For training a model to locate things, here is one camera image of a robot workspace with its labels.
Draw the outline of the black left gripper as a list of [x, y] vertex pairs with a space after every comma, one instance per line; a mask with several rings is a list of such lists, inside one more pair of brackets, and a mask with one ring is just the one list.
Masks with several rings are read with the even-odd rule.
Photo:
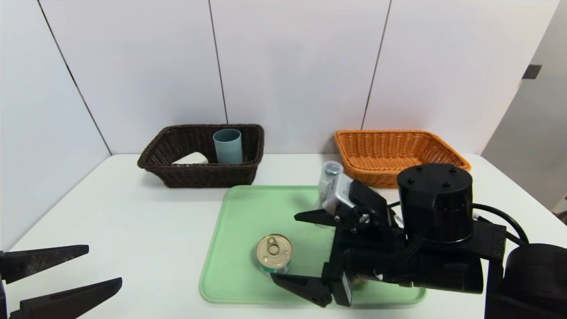
[[0, 318], [77, 319], [111, 299], [122, 288], [121, 277], [22, 300], [19, 303], [19, 309], [7, 314], [3, 281], [6, 284], [14, 283], [87, 253], [89, 253], [89, 245], [70, 245], [18, 252], [0, 251]]

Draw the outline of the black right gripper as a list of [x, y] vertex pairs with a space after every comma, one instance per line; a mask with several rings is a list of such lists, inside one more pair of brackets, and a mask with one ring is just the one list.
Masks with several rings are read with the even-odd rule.
[[[342, 222], [340, 216], [326, 210], [300, 212], [294, 218], [320, 227], [336, 227]], [[289, 274], [271, 274], [271, 279], [278, 287], [319, 307], [330, 305], [332, 297], [336, 304], [350, 307], [356, 280], [405, 281], [407, 263], [413, 255], [414, 240], [406, 238], [403, 228], [366, 225], [352, 230], [338, 226], [323, 280]]]

